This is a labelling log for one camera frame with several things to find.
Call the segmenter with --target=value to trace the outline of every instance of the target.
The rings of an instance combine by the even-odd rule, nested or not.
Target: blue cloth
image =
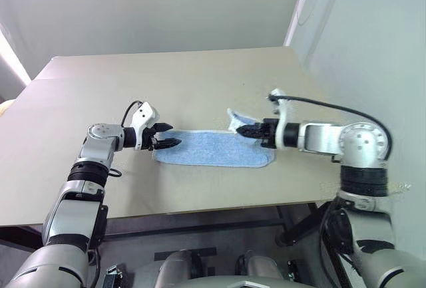
[[[169,130],[159,136],[164,138],[182,140],[175,147],[154,151],[153,158],[167,164],[258,168],[275,157],[259,140],[229,132]]]

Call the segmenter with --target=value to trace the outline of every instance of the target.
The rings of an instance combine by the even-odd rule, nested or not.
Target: floor
[[[308,214],[306,205],[282,206],[286,225],[289,227]],[[108,221],[107,233],[126,231],[146,231],[191,225],[232,223],[278,218],[276,207],[202,212],[173,216],[149,216]],[[108,267],[125,264],[129,273],[129,287],[153,287],[162,261],[155,261],[154,254],[179,249],[216,248],[216,255],[203,257],[204,268],[214,270],[216,275],[233,275],[237,257],[247,250],[267,255],[276,260],[283,275],[288,274],[287,262],[296,260],[301,278],[306,284],[315,287],[329,287],[327,279],[319,267],[318,233],[299,241],[291,247],[278,247],[275,235],[282,231],[281,226],[232,229],[200,233],[174,233],[145,235],[114,241],[106,241],[100,246],[101,276],[97,287],[103,286],[103,278]],[[0,245],[0,288],[11,279],[29,253]],[[89,281],[95,268],[91,267]]]

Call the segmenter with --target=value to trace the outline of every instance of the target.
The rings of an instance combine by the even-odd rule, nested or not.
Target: table
[[[265,96],[326,96],[287,47],[55,57],[0,118],[0,225],[43,223],[67,179],[89,125],[119,123],[136,99],[149,101],[176,129],[228,127],[226,109],[274,117]],[[335,120],[332,110],[296,104],[295,120]],[[150,152],[123,150],[109,178],[109,217],[174,214],[326,201],[339,185],[330,158],[278,152],[264,168],[179,166]]]

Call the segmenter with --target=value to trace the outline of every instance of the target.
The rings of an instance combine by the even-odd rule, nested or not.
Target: beige table surface
[[[129,102],[149,101],[182,130],[225,130],[226,109],[274,117],[265,96],[326,99],[285,47],[56,57],[0,117],[0,225],[42,223],[78,154],[87,126],[119,123]],[[335,113],[294,104],[296,119]],[[147,151],[116,153],[105,204],[109,217],[173,214],[333,198],[339,166],[291,149],[264,168],[179,166]]]

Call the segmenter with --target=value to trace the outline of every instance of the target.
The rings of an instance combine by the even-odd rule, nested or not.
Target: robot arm
[[[330,155],[332,162],[341,165],[341,187],[324,216],[320,235],[326,231],[336,251],[350,257],[368,288],[423,287],[426,281],[424,262],[395,249],[387,196],[387,159],[392,139],[386,127],[367,114],[306,98],[284,96],[279,90],[272,91],[269,99],[274,103],[274,113],[280,117],[241,126],[238,133],[259,138],[261,145],[267,148],[292,147],[302,152]],[[289,123],[288,100],[349,111],[372,122],[347,126]]]
[[[114,153],[123,148],[153,150],[180,143],[174,138],[157,140],[154,137],[157,132],[172,128],[155,123],[157,120],[157,111],[143,102],[139,103],[130,127],[116,124],[89,127],[68,180],[43,224],[45,246],[24,262],[8,288],[88,287],[87,252],[97,249],[105,234],[108,207],[103,205],[103,199],[108,175],[112,176]]]

